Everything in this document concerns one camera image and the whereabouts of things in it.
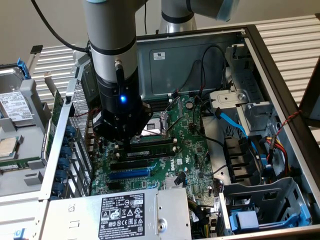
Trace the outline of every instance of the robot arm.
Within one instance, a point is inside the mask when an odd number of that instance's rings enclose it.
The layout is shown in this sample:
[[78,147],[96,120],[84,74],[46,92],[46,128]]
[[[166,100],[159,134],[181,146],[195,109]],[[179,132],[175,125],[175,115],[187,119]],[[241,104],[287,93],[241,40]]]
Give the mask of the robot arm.
[[[162,17],[177,24],[179,32],[192,30],[180,26],[194,20],[194,13],[228,20],[236,3],[238,0],[162,0]],[[139,93],[135,13],[143,4],[145,0],[83,0],[102,105],[93,130],[110,141],[129,143],[153,115]]]

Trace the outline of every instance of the warning label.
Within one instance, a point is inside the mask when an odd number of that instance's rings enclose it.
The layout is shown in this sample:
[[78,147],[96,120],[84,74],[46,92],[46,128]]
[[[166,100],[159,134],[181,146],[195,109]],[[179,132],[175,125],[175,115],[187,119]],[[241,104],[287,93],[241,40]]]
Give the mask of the warning label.
[[9,118],[13,122],[33,119],[29,107],[21,92],[0,94],[0,102]]
[[101,203],[99,239],[145,235],[145,194],[105,197]]

